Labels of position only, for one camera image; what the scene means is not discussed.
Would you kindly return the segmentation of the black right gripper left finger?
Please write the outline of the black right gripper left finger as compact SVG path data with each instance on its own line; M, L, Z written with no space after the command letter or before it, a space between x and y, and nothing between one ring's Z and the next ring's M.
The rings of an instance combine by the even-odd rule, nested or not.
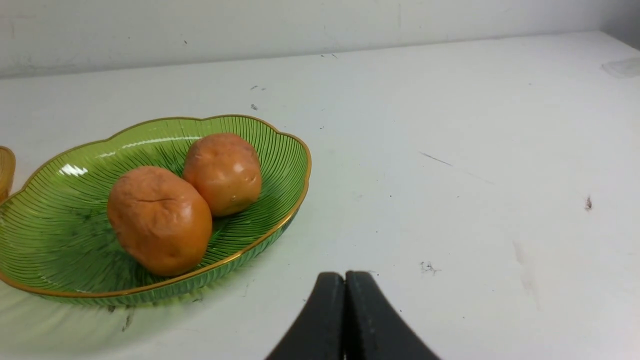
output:
M268 360L342 360L346 285L342 275L322 272L297 318Z

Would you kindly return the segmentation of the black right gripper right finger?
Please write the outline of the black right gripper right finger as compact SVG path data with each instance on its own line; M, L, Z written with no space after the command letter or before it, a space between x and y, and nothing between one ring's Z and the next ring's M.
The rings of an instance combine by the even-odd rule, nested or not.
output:
M384 296L369 272L345 276L343 348L347 360L438 360Z

